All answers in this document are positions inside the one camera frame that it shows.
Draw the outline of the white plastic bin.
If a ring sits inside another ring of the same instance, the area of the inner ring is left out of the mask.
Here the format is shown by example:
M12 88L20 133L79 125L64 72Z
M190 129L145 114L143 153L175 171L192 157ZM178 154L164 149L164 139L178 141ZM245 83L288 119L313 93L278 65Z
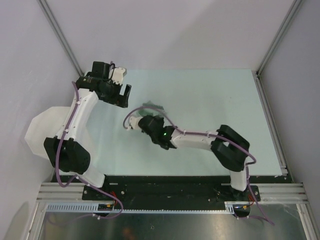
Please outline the white plastic bin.
M49 151L45 149L45 139L57 137L59 140L63 130L73 112L72 106L53 106L34 117L24 137L33 154L44 159L49 159ZM87 122L93 106L81 103L72 118L64 140L73 139L88 153L89 162L92 164L96 157L93 139L87 128Z

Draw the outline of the green hand brush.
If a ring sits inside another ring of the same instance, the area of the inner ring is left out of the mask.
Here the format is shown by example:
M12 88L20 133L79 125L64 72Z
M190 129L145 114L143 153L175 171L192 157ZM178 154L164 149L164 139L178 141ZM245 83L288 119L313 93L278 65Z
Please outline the green hand brush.
M135 112L135 117L160 116L163 117L166 111L162 105L155 104L151 100L144 102Z

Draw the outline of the aluminium frame rail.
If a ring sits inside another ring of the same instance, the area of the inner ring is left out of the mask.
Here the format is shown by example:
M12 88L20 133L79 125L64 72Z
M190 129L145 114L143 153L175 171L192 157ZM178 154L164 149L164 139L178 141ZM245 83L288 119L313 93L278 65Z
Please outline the aluminium frame rail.
M261 204L308 204L302 183L257 184Z

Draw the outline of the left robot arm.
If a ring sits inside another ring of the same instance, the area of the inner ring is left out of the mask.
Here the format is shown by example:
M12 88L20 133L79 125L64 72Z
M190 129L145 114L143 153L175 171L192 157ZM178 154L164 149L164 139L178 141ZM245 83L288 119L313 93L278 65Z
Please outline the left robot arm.
M60 172L73 174L85 184L94 186L93 194L100 200L110 196L111 188L104 184L105 175L94 166L96 150L87 132L87 122L98 101L127 108L131 85L127 84L121 94L127 69L113 62L95 61L86 75L72 82L74 97L60 129L43 143L47 156Z

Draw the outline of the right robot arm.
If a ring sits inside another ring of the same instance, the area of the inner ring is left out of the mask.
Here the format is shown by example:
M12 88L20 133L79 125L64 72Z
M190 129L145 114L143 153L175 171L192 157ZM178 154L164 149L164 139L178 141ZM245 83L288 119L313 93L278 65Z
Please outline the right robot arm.
M212 152L230 173L230 194L242 201L249 194L246 158L250 143L228 125L221 125L217 134L188 132L174 125L165 126L161 116L146 115L130 120L134 130L147 134L151 141L165 150L194 148Z

